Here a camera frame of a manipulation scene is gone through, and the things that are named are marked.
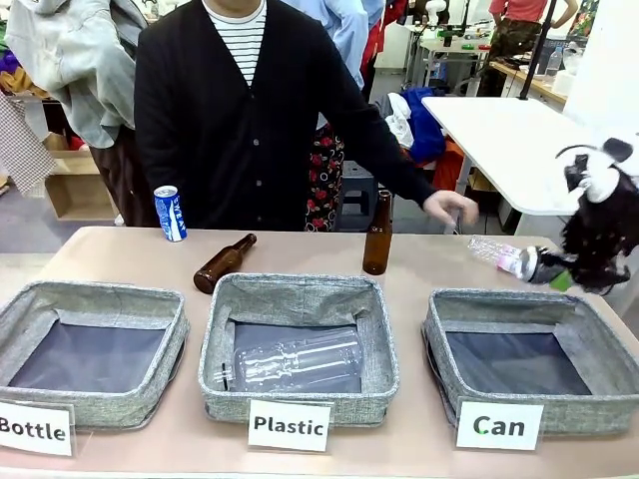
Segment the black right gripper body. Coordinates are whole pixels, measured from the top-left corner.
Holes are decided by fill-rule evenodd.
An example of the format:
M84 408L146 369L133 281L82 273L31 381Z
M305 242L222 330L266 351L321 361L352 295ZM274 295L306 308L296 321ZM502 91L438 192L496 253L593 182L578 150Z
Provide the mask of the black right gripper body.
M607 293L631 277L629 266L619 261L632 252L632 198L610 196L601 203L586 195L563 229L563 250L571 257L573 281L585 291Z

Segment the person's left hand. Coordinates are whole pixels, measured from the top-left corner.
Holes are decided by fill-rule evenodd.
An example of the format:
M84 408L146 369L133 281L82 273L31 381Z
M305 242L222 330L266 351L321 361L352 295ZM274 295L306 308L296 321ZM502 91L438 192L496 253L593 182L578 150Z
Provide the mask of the person's left hand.
M443 223L449 233L455 230L458 221L473 225L479 218L478 204L454 191L436 191L423 202L422 209Z

